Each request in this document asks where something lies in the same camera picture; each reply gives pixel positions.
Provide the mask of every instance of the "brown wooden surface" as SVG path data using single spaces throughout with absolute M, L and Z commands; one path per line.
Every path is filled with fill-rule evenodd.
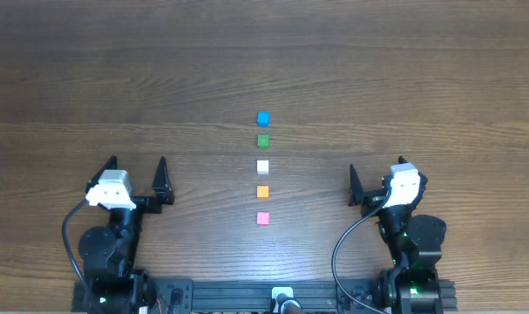
M 0 310 L 70 309 L 61 222 L 111 154 L 144 193 L 167 157 L 138 265 L 195 280 L 330 279 L 350 162 L 371 189 L 402 154 L 460 309 L 529 310 L 529 0 L 0 0 Z M 80 212 L 74 248 L 106 220 Z M 373 222 L 339 260 L 390 266 Z

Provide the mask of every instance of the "colored block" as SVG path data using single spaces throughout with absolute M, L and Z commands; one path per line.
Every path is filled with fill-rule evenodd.
M 256 146 L 260 149 L 268 149 L 270 147 L 270 136 L 269 135 L 258 135 Z
M 267 200 L 270 198 L 270 187 L 269 186 L 257 186 L 256 187 L 256 198 L 259 200 Z
M 270 213 L 258 212 L 258 214 L 256 214 L 256 224 L 268 226 L 270 224 Z
M 269 172 L 269 163 L 267 160 L 257 160 L 256 161 L 256 173 L 258 174 L 268 174 Z
M 258 117 L 256 118 L 256 125 L 268 127 L 269 124 L 270 124 L 270 113 L 259 112 Z

